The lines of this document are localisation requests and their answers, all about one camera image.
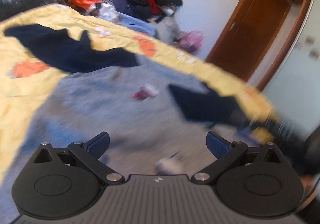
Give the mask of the navy garment on pile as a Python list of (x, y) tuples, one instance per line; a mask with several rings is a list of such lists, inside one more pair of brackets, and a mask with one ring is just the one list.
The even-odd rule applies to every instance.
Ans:
[(152, 17), (151, 7), (146, 0), (112, 0), (112, 3), (118, 12), (142, 21)]

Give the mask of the brown wooden door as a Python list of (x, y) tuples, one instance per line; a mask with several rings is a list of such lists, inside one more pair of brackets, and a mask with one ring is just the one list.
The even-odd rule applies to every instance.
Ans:
[(239, 0), (206, 62), (248, 81), (281, 29), (291, 0)]

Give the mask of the frosted glass wardrobe door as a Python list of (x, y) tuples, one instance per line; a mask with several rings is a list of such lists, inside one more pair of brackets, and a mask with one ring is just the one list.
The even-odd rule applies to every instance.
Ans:
[(319, 13), (309, 13), (295, 46), (264, 90), (275, 111), (308, 136), (319, 125)]

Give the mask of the pink plastic bag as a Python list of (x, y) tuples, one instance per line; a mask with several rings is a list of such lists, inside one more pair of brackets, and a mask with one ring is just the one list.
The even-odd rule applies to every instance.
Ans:
[(179, 46), (184, 51), (189, 53), (198, 52), (202, 47), (203, 32), (198, 30), (193, 30), (185, 35), (183, 35), (179, 40)]

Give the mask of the grey and navy knit sweater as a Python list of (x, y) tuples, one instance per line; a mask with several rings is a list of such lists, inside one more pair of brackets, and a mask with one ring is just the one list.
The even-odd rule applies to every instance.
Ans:
[(122, 48), (95, 51), (88, 33), (38, 24), (5, 30), (37, 58), (70, 72), (34, 113), (1, 185), (1, 223), (18, 217), (11, 188), (41, 142), (65, 147), (105, 131), (111, 149), (105, 164), (123, 175), (151, 174), (161, 157), (179, 152), (192, 174), (210, 164), (206, 123), (241, 114), (236, 99), (219, 96), (203, 82)]

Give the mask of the light blue quilted blanket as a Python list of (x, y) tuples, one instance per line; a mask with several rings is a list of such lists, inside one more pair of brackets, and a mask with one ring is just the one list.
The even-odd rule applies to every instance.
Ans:
[(118, 25), (124, 26), (128, 29), (131, 29), (139, 33), (143, 33), (150, 37), (156, 36), (156, 30), (152, 25), (150, 25), (150, 23), (147, 23), (145, 21), (142, 21), (140, 19), (137, 19), (129, 15), (126, 15), (124, 13), (118, 12), (117, 14), (118, 14), (118, 22), (117, 22)]

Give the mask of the white crumpled plastic bag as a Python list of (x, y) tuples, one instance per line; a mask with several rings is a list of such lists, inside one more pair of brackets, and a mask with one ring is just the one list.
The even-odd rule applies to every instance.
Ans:
[(105, 2), (92, 4), (87, 9), (86, 15), (94, 16), (112, 23), (116, 23), (119, 20), (115, 7)]

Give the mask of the yellow carrot print bedsheet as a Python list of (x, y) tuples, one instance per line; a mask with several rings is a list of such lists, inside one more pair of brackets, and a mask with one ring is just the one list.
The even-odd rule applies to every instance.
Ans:
[[(142, 54), (142, 43), (151, 44), (148, 58), (166, 67), (191, 74), (218, 92), (234, 96), (248, 117), (266, 119), (271, 103), (256, 88), (235, 76), (153, 37), (140, 34), (92, 16), (83, 16), (72, 8), (50, 4), (34, 8), (1, 22), (1, 30), (12, 26), (40, 24), (55, 30), (67, 29), (73, 39), (88, 31), (92, 48), (105, 51), (121, 47)], [(1, 36), (1, 174), (8, 170), (19, 149), (34, 111), (65, 76), (55, 68), (25, 78), (12, 78), (12, 67), (36, 59), (12, 37)]]

